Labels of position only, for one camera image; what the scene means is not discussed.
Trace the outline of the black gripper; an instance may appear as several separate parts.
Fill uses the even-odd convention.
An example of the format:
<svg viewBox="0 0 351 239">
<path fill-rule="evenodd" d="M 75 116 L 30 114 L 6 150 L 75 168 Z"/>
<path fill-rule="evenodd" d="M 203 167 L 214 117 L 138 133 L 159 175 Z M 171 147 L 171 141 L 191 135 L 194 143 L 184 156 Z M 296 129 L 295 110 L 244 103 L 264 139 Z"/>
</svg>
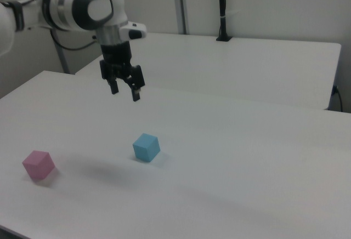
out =
<svg viewBox="0 0 351 239">
<path fill-rule="evenodd" d="M 140 99 L 141 87 L 145 81 L 141 67 L 131 65 L 130 42 L 122 42 L 117 45 L 101 45 L 103 60 L 100 61 L 101 76 L 111 88 L 113 95 L 119 92 L 116 78 L 124 80 L 131 89 L 133 101 Z"/>
</svg>

